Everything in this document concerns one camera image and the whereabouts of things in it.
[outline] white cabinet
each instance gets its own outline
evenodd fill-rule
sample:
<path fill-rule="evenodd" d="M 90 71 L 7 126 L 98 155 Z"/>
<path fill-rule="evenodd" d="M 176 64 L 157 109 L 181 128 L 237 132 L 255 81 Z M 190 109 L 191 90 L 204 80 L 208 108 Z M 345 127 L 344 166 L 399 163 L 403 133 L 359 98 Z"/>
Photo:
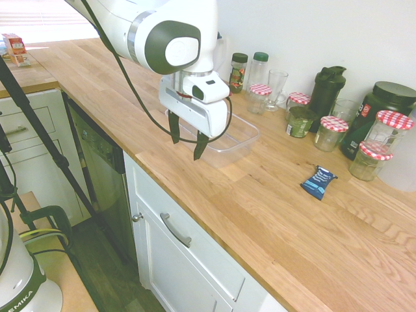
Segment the white cabinet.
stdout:
<path fill-rule="evenodd" d="M 124 158 L 140 282 L 165 310 L 286 311 L 126 153 Z"/>
<path fill-rule="evenodd" d="M 164 232 L 155 215 L 147 209 L 138 207 L 138 210 L 143 211 L 144 219 L 134 224 L 134 228 L 140 232 L 147 254 L 145 277 L 164 308 L 180 312 L 231 312 L 232 308 Z"/>
<path fill-rule="evenodd" d="M 27 95 L 31 107 L 58 150 L 70 163 L 70 170 L 86 192 L 77 150 L 70 130 L 61 92 L 48 90 Z M 11 98 L 0 99 L 0 124 L 12 145 L 8 158 L 16 171 L 18 192 L 33 191 L 42 207 L 61 206 L 72 225 L 89 217 L 62 171 L 56 166 L 36 131 Z M 12 181 L 12 172 L 3 156 L 3 166 Z"/>

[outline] green lid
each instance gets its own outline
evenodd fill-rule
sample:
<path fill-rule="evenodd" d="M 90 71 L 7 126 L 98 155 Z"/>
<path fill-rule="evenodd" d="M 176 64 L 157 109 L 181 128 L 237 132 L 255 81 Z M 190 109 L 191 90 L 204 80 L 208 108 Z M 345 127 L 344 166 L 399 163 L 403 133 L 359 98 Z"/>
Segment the green lid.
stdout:
<path fill-rule="evenodd" d="M 398 105 L 408 106 L 416 102 L 416 91 L 398 83 L 378 81 L 372 93 L 386 102 Z"/>
<path fill-rule="evenodd" d="M 264 52 L 256 52 L 254 53 L 253 59 L 258 60 L 259 62 L 267 62 L 268 54 Z"/>
<path fill-rule="evenodd" d="M 247 63 L 248 55 L 244 53 L 234 53 L 232 59 L 233 62 Z"/>
<path fill-rule="evenodd" d="M 345 85 L 345 77 L 343 72 L 346 68 L 342 66 L 324 67 L 320 73 L 317 74 L 315 82 L 327 89 L 342 89 Z"/>
<path fill-rule="evenodd" d="M 289 109 L 289 112 L 296 119 L 316 120 L 319 117 L 317 113 L 305 106 L 293 106 Z"/>

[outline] dishwasher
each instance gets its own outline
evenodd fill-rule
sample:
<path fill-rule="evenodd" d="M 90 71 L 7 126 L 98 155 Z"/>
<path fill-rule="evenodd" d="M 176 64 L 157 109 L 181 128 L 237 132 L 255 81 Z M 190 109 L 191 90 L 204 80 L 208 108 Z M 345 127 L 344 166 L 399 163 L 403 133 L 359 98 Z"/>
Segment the dishwasher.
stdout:
<path fill-rule="evenodd" d="M 120 259 L 137 263 L 123 149 L 72 99 L 66 102 L 91 204 L 110 227 Z"/>

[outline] black shaker bottle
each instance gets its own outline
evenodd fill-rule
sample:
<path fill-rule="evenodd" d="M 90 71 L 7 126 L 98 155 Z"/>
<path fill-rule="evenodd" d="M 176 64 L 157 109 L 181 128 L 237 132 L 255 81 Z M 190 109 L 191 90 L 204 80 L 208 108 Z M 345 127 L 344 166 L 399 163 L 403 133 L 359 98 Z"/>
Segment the black shaker bottle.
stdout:
<path fill-rule="evenodd" d="M 315 87 L 312 91 L 309 109 L 318 114 L 318 119 L 312 123 L 310 132 L 316 133 L 320 119 L 330 112 L 339 91 L 345 85 L 345 77 L 343 77 L 345 70 L 346 68 L 342 66 L 324 67 L 315 77 Z"/>

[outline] food packet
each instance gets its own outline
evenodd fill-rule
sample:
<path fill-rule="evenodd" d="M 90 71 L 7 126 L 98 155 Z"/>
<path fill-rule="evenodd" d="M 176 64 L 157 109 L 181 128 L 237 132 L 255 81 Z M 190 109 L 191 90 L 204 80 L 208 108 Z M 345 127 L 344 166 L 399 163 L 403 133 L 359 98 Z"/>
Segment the food packet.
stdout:
<path fill-rule="evenodd" d="M 327 169 L 317 166 L 315 175 L 303 182 L 300 186 L 306 192 L 310 193 L 310 195 L 322 200 L 326 187 L 333 179 L 338 179 L 338 177 Z"/>

